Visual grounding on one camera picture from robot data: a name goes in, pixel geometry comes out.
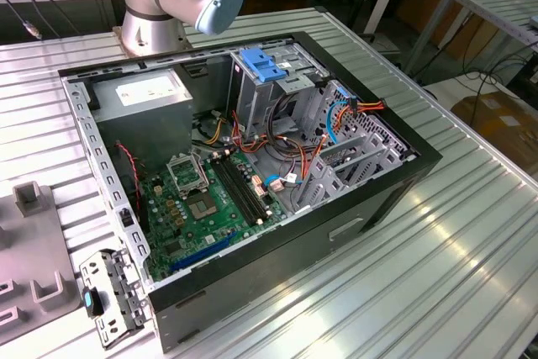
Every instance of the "motherboard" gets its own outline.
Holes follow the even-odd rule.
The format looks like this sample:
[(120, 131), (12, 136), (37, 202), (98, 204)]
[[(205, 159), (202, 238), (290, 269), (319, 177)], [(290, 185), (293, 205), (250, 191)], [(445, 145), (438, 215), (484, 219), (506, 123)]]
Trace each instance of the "motherboard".
[[(227, 178), (222, 165), (235, 177)], [(151, 254), (147, 264), (154, 281), (287, 217), (269, 190), (255, 192), (252, 178), (256, 179), (256, 174), (241, 151), (222, 160), (192, 154), (171, 161), (167, 168), (141, 182), (148, 204), (145, 237)], [(256, 212), (242, 206), (246, 198), (256, 198), (265, 217), (257, 218)]]

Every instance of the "metal bracket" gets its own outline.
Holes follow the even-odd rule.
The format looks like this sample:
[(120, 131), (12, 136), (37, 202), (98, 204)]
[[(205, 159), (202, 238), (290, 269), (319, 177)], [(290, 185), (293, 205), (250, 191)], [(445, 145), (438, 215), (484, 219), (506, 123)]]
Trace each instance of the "metal bracket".
[(84, 285), (95, 288), (103, 304), (103, 314), (95, 319), (95, 325), (105, 350), (144, 328), (150, 318), (149, 305), (126, 249), (100, 251), (80, 269)]

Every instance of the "blue cable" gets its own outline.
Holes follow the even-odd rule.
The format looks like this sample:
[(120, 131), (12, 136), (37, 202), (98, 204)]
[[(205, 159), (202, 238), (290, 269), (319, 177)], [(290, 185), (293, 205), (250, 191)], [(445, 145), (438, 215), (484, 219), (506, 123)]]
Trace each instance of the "blue cable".
[(266, 180), (263, 182), (263, 185), (265, 185), (266, 187), (273, 181), (277, 180), (278, 178), (280, 178), (279, 176), (269, 176), (268, 178), (266, 178)]
[(333, 112), (333, 109), (335, 109), (335, 107), (337, 105), (347, 105), (347, 102), (346, 101), (337, 101), (336, 103), (334, 103), (333, 105), (330, 106), (329, 108), (329, 111), (327, 112), (327, 133), (329, 134), (329, 137), (330, 139), (333, 141), (333, 143), (338, 143), (338, 140), (336, 140), (336, 135), (335, 135), (335, 132), (333, 132), (333, 127), (332, 127), (332, 124), (330, 122), (330, 116)]

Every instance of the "red cable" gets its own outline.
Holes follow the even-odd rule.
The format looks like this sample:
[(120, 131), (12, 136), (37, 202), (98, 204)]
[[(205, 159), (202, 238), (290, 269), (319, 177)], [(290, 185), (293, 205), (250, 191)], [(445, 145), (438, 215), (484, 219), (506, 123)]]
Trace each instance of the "red cable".
[(131, 163), (131, 167), (133, 168), (133, 172), (134, 172), (134, 189), (136, 191), (136, 211), (137, 211), (137, 214), (139, 214), (140, 213), (140, 190), (138, 188), (138, 172), (136, 171), (135, 159), (129, 153), (127, 148), (125, 146), (123, 146), (121, 143), (117, 143), (116, 146), (124, 151), (124, 153), (127, 155), (127, 158), (129, 159), (129, 161)]

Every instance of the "ram slot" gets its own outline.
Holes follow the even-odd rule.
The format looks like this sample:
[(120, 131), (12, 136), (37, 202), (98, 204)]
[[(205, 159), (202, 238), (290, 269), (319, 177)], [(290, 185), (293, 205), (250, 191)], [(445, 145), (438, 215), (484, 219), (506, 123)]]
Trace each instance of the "ram slot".
[(256, 214), (261, 219), (267, 219), (266, 210), (263, 208), (263, 205), (260, 202), (260, 199), (254, 194), (254, 192), (246, 184), (245, 180), (235, 167), (235, 165), (229, 161), (224, 161), (224, 168), (227, 170), (229, 175), (232, 177), (234, 184), (237, 186), (247, 203), (256, 211)]
[(242, 197), (241, 193), (238, 191), (237, 187), (234, 185), (234, 181), (229, 176), (229, 173), (224, 168), (224, 165), (221, 161), (214, 161), (211, 163), (211, 167), (217, 174), (217, 177), (222, 182), (222, 185), (226, 192), (231, 196), (235, 205), (243, 215), (243, 218), (249, 225), (256, 224), (258, 219), (261, 219), (259, 215), (256, 215), (256, 211), (252, 210), (246, 200)]

